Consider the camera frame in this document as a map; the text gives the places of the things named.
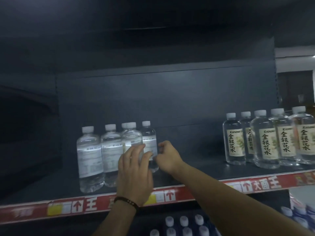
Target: bracelet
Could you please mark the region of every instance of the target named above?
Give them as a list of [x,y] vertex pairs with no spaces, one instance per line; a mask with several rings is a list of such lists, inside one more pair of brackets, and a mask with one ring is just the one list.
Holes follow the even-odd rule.
[[115,199],[114,199],[114,203],[117,201],[117,200],[121,200],[121,201],[124,201],[128,204],[130,204],[131,206],[133,206],[135,209],[136,209],[136,212],[138,212],[139,210],[139,206],[137,206],[137,204],[125,197],[122,197],[122,196],[117,196]]

